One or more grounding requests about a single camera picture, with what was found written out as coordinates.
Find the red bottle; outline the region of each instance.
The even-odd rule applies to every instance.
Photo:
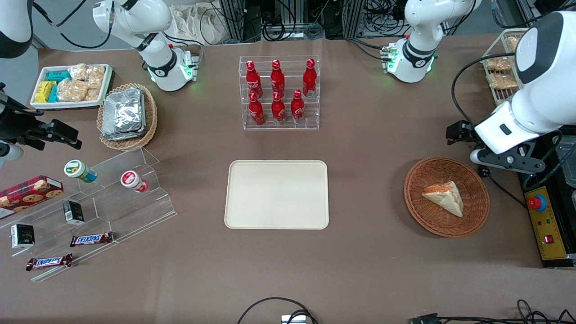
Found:
[[[254,68],[254,62],[246,62],[246,68],[248,69],[248,72],[246,72],[246,82],[248,83],[248,89],[250,89],[250,92],[257,94],[258,99],[260,99],[262,98],[264,92],[262,91],[260,76]]]
[[[284,98],[284,73],[280,69],[280,61],[275,59],[272,61],[272,73],[270,74],[270,80],[272,81],[272,91],[278,92],[280,98]]]
[[[306,71],[304,71],[304,86],[302,87],[302,92],[305,97],[313,97],[316,95],[316,69],[314,68],[314,59],[309,58],[306,61]]]
[[[301,124],[304,121],[304,99],[302,99],[302,91],[294,90],[294,97],[290,103],[292,110],[292,117],[295,124]]]
[[[264,116],[264,111],[262,110],[262,104],[258,101],[256,93],[251,92],[248,95],[248,98],[250,99],[248,109],[250,110],[250,116],[252,116],[254,124],[256,124],[257,126],[263,125],[264,123],[266,123],[266,116]]]
[[[274,116],[274,123],[278,126],[284,125],[286,123],[285,113],[284,113],[284,103],[282,102],[282,97],[279,92],[274,92],[272,94],[272,115]]]

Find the aluminum foil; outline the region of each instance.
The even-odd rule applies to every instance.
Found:
[[[144,94],[138,88],[106,96],[102,115],[102,136],[107,140],[125,140],[146,133]]]

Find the emergency stop button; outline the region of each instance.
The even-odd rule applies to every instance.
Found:
[[[528,207],[530,207],[532,210],[543,212],[546,210],[546,206],[546,198],[540,194],[528,198]]]

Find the snickers bar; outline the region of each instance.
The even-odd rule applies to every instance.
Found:
[[[113,240],[114,237],[112,236],[112,232],[94,235],[72,236],[70,247],[75,247],[76,245],[110,243]]]
[[[52,266],[71,266],[72,265],[72,253],[65,255],[64,257],[57,258],[47,258],[47,259],[35,259],[32,258],[28,261],[26,265],[26,271],[38,270],[42,268],[50,268]]]

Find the yellow control panel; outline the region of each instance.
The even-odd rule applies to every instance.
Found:
[[[565,259],[566,250],[546,187],[534,189],[524,196],[528,202],[528,212],[542,260]]]

